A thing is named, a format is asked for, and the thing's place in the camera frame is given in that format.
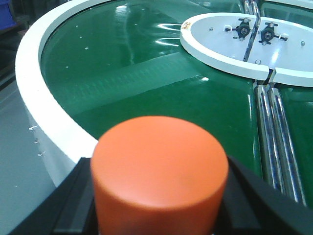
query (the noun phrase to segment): green belt surface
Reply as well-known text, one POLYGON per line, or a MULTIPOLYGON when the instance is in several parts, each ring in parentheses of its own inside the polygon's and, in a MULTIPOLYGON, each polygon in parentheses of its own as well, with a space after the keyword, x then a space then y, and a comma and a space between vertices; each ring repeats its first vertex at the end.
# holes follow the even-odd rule
POLYGON ((277 86, 283 99, 294 153, 308 205, 313 207, 313 88, 277 86))
POLYGON ((95 6, 64 22, 48 40, 41 60, 45 82, 97 139, 133 117, 183 118, 261 175, 252 81, 203 64, 179 41, 186 19, 242 9, 239 0, 116 0, 95 6))
POLYGON ((313 10, 276 2, 260 3, 261 16, 298 23, 313 28, 313 10))

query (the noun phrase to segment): orange cap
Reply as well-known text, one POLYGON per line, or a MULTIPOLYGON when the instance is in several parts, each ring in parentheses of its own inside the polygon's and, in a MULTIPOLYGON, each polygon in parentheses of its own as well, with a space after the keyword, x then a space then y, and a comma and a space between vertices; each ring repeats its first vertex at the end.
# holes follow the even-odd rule
POLYGON ((207 235, 225 187, 220 143, 188 121, 137 117, 107 131, 91 160, 103 235, 207 235))

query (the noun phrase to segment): black clamp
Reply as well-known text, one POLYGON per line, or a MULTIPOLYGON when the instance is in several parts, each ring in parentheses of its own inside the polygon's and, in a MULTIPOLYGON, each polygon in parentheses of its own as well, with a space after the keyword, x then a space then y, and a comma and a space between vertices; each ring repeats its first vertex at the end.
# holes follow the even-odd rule
POLYGON ((260 43, 262 43, 263 45, 269 44, 271 45, 270 40, 272 40, 273 38, 279 38, 282 39, 284 41, 287 41, 287 37, 281 37, 281 36, 277 36, 275 35, 275 27, 278 26, 278 24, 275 24, 273 22, 271 23, 265 23, 267 26, 261 31, 261 40, 259 41, 260 43))
POLYGON ((240 25, 238 25, 236 28, 226 28, 225 31, 226 32, 231 31, 231 30, 237 31, 238 37, 234 37, 234 39, 239 38, 239 40, 242 41, 251 31, 250 25, 249 25, 249 22, 251 20, 249 20, 248 18, 238 19, 238 20, 241 21, 240 25))

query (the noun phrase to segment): gray floor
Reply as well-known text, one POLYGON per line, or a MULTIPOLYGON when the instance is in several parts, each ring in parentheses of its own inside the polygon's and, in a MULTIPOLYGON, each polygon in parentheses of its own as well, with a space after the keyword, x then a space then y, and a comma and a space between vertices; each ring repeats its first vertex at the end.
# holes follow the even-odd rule
POLYGON ((14 81, 0 91, 0 235, 8 234, 54 190, 28 127, 14 81))

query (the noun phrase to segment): metal rod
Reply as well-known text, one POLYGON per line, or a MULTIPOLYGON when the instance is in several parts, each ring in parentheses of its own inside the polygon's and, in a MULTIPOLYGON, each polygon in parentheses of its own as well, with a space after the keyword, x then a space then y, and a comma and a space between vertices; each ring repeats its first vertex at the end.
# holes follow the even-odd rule
POLYGON ((291 135, 279 90, 277 88, 269 89, 268 96, 274 120, 276 141, 278 143, 285 194, 296 202, 306 205, 291 135))
POLYGON ((251 10, 251 6, 250 6, 250 3, 249 3, 249 0, 245 0, 244 1, 244 9, 245 9, 245 14, 252 15, 252 12, 250 11, 251 10))
POLYGON ((257 96, 261 150, 263 151, 261 154, 263 176, 271 186, 285 193, 267 90, 264 85, 258 85, 255 91, 257 96))
POLYGON ((256 24, 257 24, 257 26, 259 26, 260 25, 260 20, 261 20, 261 15, 260 15, 260 10, 259 10, 258 3, 256 1, 252 1, 251 7, 252 7, 253 15, 256 16, 256 24))

